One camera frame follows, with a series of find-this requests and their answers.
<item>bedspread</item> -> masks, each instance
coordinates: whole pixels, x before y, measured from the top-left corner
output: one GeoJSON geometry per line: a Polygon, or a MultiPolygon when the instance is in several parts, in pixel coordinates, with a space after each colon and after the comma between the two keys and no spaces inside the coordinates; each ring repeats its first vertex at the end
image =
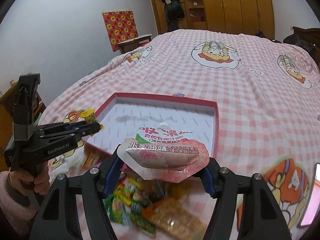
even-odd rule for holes
{"type": "MultiPolygon", "coordinates": [[[[249,35],[177,30],[160,35],[144,48],[121,55],[68,88],[45,110],[40,123],[78,119],[81,109],[98,109],[115,92],[185,96],[218,103],[220,166],[234,173],[263,174],[283,211],[292,239],[305,229],[300,220],[313,170],[320,160],[320,74],[303,49],[249,35]]],[[[59,173],[84,173],[83,147],[51,163],[59,173]]],[[[214,201],[199,197],[191,211],[208,223],[214,201]]],[[[83,208],[79,201],[83,237],[83,208]]],[[[235,216],[231,239],[241,213],[235,216]]],[[[136,232],[119,239],[148,239],[136,232]]],[[[161,235],[157,239],[167,239],[161,235]]]]}

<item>hanging clothes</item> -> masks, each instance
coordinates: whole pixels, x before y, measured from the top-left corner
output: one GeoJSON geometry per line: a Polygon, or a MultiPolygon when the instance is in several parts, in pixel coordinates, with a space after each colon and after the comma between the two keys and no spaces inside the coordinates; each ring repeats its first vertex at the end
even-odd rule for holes
{"type": "Polygon", "coordinates": [[[168,32],[179,29],[178,19],[184,18],[184,12],[179,0],[161,0],[164,3],[165,19],[168,24],[168,32]]]}

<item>gingham fabric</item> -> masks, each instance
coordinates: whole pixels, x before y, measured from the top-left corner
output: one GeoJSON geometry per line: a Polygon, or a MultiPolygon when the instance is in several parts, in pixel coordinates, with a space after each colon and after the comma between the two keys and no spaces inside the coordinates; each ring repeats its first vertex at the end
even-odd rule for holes
{"type": "MultiPolygon", "coordinates": [[[[220,166],[251,176],[266,171],[288,155],[312,178],[314,165],[320,160],[320,121],[317,120],[320,74],[306,51],[255,36],[201,30],[166,33],[148,45],[152,51],[145,59],[121,65],[128,55],[118,56],[72,85],[44,111],[41,124],[61,121],[73,109],[98,109],[115,92],[182,93],[185,97],[218,103],[220,131],[216,159],[220,166]],[[199,64],[191,53],[206,41],[222,42],[234,48],[240,59],[238,66],[230,69],[199,64]],[[296,64],[305,83],[310,82],[310,89],[279,67],[280,55],[286,55],[296,64]]],[[[82,147],[53,170],[52,180],[59,173],[69,176],[83,173],[79,168],[83,161],[82,147]]],[[[201,210],[197,215],[208,223],[213,206],[214,201],[202,194],[189,203],[188,209],[201,210]]],[[[87,240],[90,236],[81,202],[79,209],[83,236],[87,240]]],[[[120,240],[148,239],[132,228],[126,230],[114,225],[114,229],[120,240]]],[[[303,231],[293,230],[292,239],[298,239],[303,231]]],[[[234,227],[231,239],[236,239],[235,232],[234,227]]],[[[157,239],[170,237],[159,233],[157,239]]]]}

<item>metal screw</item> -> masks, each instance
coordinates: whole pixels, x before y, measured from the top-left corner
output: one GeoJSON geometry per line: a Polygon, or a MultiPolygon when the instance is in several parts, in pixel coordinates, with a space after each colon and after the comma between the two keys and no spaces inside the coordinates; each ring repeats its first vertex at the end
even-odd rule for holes
{"type": "Polygon", "coordinates": [[[220,171],[221,171],[221,173],[223,173],[223,174],[227,174],[227,173],[229,173],[229,169],[228,168],[226,168],[226,167],[222,167],[221,169],[220,169],[220,171]]]}
{"type": "Polygon", "coordinates": [[[90,173],[91,174],[97,174],[99,172],[99,169],[98,168],[92,168],[91,170],[90,170],[90,173]]]}
{"type": "Polygon", "coordinates": [[[59,174],[59,175],[57,176],[57,179],[58,179],[58,180],[63,180],[64,177],[65,177],[65,175],[64,175],[63,173],[61,173],[61,174],[59,174]]]}
{"type": "Polygon", "coordinates": [[[255,173],[255,174],[253,175],[253,177],[254,177],[256,180],[262,179],[262,176],[261,176],[259,173],[255,173]]]}

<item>person's arm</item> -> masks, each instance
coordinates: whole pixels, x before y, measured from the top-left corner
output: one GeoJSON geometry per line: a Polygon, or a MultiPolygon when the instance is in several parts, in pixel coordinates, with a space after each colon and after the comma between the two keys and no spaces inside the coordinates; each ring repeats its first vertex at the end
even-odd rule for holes
{"type": "Polygon", "coordinates": [[[25,170],[0,173],[0,232],[5,239],[20,240],[28,235],[36,210],[30,202],[21,180],[34,181],[34,191],[44,195],[50,188],[47,164],[35,179],[25,170]]]}

